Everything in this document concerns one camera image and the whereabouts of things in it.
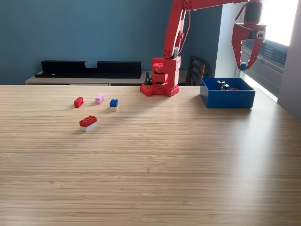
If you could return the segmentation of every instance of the sunlight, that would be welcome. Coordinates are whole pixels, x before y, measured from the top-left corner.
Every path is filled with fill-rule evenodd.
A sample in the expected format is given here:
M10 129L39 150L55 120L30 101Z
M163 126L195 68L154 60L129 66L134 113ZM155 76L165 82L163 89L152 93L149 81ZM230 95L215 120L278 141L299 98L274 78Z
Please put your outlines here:
M267 25L266 39L289 46L298 0L265 0L261 23Z

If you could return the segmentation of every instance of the white lego brick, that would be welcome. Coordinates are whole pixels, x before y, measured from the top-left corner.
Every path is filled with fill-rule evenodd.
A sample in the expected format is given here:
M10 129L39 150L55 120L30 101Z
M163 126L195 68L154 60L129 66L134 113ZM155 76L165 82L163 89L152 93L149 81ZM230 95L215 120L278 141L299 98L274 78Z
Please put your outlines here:
M84 132L89 132L91 129L93 129L96 126L97 126L97 122L94 122L92 125L90 125L88 127L82 127L82 126L80 126L79 129L81 131L84 131Z
M110 108L110 111L116 112L119 108L119 103L118 103L117 107L109 107L109 108Z

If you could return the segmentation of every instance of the black tray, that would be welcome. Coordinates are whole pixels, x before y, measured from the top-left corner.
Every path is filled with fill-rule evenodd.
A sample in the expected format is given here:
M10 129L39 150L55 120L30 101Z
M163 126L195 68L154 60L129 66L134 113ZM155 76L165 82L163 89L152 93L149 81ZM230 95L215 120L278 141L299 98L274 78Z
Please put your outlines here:
M36 78L140 79L141 62L98 61L97 68L86 68L85 61L44 60Z

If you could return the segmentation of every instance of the white wall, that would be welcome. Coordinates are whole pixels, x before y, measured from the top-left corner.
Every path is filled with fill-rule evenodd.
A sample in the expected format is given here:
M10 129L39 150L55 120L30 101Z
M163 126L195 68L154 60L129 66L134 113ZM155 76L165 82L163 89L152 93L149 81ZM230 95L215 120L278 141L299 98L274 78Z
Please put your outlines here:
M216 78L234 78L237 64L232 47L234 19L243 7L241 4L226 4L222 7L220 39L216 59Z
M301 1L298 3L278 103L301 120Z

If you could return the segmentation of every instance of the pink lego brick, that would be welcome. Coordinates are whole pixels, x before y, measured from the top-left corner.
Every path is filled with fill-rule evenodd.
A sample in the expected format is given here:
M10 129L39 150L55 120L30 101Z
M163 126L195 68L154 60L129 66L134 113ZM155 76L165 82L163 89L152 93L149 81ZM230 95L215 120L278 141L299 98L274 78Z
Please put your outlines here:
M99 95L95 98L95 103L96 103L97 105L100 105L103 101L104 101L104 96L103 96L103 94L99 94Z

